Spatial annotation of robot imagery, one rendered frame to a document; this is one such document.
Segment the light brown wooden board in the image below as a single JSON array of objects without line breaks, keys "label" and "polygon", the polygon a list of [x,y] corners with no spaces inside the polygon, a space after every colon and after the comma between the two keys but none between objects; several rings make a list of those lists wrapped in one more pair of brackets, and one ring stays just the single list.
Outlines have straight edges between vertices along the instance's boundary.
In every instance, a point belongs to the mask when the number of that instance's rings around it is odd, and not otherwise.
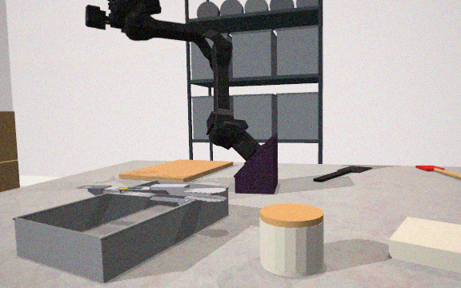
[{"label": "light brown wooden board", "polygon": [[118,178],[144,181],[189,182],[233,166],[233,162],[179,159],[118,174]]}]

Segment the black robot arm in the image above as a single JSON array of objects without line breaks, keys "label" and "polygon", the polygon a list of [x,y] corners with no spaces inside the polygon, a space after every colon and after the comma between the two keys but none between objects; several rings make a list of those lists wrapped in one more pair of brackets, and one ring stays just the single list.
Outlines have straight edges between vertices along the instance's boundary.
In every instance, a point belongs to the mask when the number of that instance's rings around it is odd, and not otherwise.
[{"label": "black robot arm", "polygon": [[[108,6],[120,22],[125,22],[126,36],[134,41],[167,38],[194,42],[209,60],[214,73],[214,111],[206,121],[210,141],[225,149],[231,147],[247,161],[264,145],[260,145],[247,132],[245,120],[234,119],[229,103],[228,66],[233,50],[232,43],[219,32],[203,24],[159,21],[150,15],[161,14],[159,0],[107,0]],[[205,38],[214,44],[210,48]]]}]

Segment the white jar with orange lid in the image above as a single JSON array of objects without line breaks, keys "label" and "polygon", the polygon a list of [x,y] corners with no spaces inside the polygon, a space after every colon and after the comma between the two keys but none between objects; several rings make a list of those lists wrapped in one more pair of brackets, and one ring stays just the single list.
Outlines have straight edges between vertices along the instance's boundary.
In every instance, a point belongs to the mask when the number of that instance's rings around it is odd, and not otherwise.
[{"label": "white jar with orange lid", "polygon": [[260,259],[270,273],[304,277],[324,263],[324,213],[303,204],[275,204],[260,210]]}]

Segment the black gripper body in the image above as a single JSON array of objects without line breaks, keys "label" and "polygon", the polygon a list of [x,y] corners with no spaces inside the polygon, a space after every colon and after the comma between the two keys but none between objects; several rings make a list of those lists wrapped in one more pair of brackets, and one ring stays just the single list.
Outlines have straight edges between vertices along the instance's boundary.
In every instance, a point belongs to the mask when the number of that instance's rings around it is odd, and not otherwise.
[{"label": "black gripper body", "polygon": [[100,26],[105,27],[105,25],[110,25],[110,28],[125,30],[126,23],[120,22],[111,12],[109,16],[100,14],[100,6],[87,5],[85,25],[91,28],[99,28]]}]

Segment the cream flat rectangular block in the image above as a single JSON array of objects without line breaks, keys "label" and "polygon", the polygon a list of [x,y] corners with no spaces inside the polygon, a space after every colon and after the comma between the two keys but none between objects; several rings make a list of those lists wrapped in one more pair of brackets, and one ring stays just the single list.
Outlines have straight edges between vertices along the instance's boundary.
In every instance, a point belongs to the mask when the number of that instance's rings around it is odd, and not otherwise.
[{"label": "cream flat rectangular block", "polygon": [[407,217],[389,239],[389,258],[461,274],[461,225]]}]

